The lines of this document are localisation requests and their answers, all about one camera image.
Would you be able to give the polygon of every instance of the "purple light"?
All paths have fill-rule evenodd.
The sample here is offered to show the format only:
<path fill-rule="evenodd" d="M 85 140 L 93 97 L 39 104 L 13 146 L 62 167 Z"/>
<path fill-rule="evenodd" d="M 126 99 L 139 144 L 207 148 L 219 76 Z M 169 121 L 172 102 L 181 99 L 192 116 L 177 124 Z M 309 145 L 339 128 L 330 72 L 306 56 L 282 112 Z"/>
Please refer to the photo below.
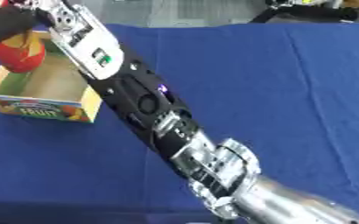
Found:
<path fill-rule="evenodd" d="M 158 87 L 158 91 L 165 94 L 165 93 L 167 93 L 169 91 L 169 89 L 165 85 L 160 84 L 159 87 Z"/>

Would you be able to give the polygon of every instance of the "floor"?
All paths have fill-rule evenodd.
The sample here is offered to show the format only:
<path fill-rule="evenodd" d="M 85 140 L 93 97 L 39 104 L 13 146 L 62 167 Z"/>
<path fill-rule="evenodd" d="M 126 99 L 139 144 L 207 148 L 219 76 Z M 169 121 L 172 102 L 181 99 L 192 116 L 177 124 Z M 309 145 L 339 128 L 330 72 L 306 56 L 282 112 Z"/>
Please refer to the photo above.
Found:
<path fill-rule="evenodd" d="M 195 27 L 246 23 L 264 0 L 70 0 L 84 4 L 104 23 L 143 27 Z"/>

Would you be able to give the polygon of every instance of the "blue tablecloth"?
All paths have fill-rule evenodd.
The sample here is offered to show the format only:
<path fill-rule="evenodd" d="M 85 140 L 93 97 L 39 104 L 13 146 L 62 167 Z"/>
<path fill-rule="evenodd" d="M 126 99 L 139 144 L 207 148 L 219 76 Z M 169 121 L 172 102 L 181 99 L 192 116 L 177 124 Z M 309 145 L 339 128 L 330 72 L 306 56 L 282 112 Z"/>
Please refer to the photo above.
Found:
<path fill-rule="evenodd" d="M 359 210 L 359 24 L 109 28 L 217 143 L 233 137 L 271 178 Z M 0 221 L 185 223 L 205 214 L 106 106 L 94 125 L 0 114 Z"/>

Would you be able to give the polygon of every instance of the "robotic hand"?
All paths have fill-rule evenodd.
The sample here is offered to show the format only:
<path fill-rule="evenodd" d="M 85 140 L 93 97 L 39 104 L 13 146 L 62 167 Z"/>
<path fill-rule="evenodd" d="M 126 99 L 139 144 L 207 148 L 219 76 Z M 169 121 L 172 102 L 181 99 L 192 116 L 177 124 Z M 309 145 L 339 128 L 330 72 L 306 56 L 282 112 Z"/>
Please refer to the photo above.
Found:
<path fill-rule="evenodd" d="M 257 157 L 241 143 L 214 144 L 181 99 L 87 8 L 66 0 L 18 2 L 14 5 L 48 27 L 91 87 L 215 215 L 258 224 L 359 224 L 359 213 L 261 175 Z"/>

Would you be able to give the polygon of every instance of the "silver metal cylinder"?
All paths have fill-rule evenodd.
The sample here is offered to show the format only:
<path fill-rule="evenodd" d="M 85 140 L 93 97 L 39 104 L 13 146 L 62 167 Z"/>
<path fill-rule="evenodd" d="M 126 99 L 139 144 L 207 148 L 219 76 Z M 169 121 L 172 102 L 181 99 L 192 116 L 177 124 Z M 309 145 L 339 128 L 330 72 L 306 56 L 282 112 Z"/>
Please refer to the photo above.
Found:
<path fill-rule="evenodd" d="M 359 224 L 359 213 L 321 197 L 297 192 L 262 175 L 233 195 L 242 217 L 257 224 Z"/>

